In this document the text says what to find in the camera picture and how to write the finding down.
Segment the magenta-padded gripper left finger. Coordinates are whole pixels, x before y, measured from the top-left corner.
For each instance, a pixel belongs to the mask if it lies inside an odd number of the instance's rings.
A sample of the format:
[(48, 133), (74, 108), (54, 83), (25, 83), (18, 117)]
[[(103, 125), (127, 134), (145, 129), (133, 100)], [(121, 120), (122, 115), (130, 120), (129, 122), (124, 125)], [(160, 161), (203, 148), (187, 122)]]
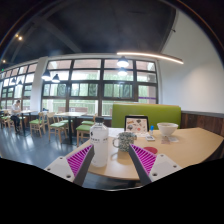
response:
[(94, 146), (88, 145), (68, 157), (58, 157), (45, 170), (78, 186), (82, 186), (93, 156)]

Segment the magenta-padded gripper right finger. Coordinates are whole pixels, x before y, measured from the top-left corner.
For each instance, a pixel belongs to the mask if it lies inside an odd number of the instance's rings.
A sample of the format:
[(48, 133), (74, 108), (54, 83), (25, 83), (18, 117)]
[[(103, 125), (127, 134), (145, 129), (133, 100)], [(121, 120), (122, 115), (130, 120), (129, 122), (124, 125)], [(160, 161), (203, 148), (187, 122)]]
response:
[(181, 167), (165, 154), (155, 155), (134, 144), (129, 145), (129, 155), (143, 185), (181, 170)]

